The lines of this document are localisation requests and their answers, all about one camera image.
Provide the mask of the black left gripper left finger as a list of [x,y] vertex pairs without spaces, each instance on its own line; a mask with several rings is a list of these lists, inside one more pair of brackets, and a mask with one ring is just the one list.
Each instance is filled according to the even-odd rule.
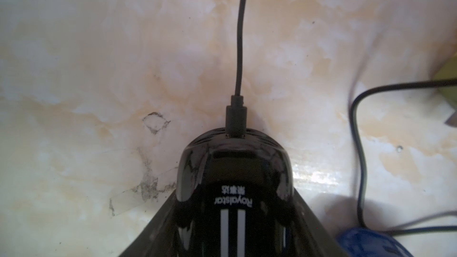
[[176,257],[176,192],[167,198],[140,235],[120,257]]

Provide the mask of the blue electric shaver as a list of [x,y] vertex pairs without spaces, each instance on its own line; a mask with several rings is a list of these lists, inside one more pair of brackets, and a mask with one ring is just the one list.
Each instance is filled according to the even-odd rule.
[[336,240],[350,257],[413,257],[393,237],[365,228],[350,228]]

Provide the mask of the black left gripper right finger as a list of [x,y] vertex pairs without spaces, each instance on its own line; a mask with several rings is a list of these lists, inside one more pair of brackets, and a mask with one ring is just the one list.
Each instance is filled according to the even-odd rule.
[[348,257],[348,253],[323,227],[297,190],[293,196],[292,235],[296,257]]

